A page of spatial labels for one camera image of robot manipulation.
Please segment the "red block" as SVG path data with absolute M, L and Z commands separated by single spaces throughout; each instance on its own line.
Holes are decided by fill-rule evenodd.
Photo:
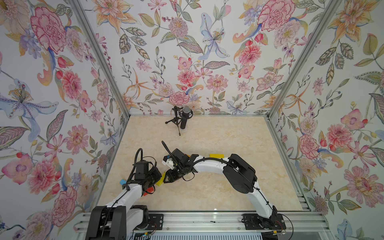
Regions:
M 144 196 L 152 195 L 154 192 L 155 192 L 155 189 L 153 187 L 151 187 L 151 188 L 145 190 Z

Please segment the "long yellow block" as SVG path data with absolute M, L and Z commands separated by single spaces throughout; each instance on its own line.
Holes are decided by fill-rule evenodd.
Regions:
M 164 184 L 165 175 L 166 175 L 166 173 L 163 173 L 162 176 L 161 176 L 161 178 L 160 178 L 160 180 L 159 180 L 158 182 L 156 182 L 156 185 L 157 185 L 157 186 L 160 187 L 161 185 Z
M 210 158 L 223 159 L 225 155 L 222 154 L 210 154 Z

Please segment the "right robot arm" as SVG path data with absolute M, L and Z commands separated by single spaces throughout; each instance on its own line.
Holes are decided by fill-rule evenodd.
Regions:
M 273 224 L 278 218 L 276 207 L 260 188 L 255 169 L 237 154 L 231 154 L 228 158 L 196 154 L 189 156 L 175 149 L 164 156 L 162 163 L 170 168 L 165 174 L 164 183 L 173 183 L 190 173 L 220 174 L 237 192 L 248 196 L 262 222 Z

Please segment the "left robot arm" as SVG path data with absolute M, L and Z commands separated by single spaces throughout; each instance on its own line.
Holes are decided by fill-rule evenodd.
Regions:
M 148 207 L 135 202 L 161 178 L 157 163 L 145 160 L 135 163 L 122 185 L 123 191 L 106 206 L 92 210 L 85 239 L 126 240 L 135 229 L 145 229 L 149 224 Z

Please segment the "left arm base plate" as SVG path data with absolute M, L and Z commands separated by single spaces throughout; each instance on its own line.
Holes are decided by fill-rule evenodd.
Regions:
M 162 230 L 164 214 L 149 214 L 148 219 L 135 228 L 135 230 L 157 231 Z

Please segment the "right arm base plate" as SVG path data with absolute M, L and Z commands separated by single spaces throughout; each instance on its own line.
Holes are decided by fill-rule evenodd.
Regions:
M 242 223 L 246 230 L 286 230 L 286 224 L 281 214 L 272 214 L 270 218 L 263 218 L 258 214 L 243 214 Z

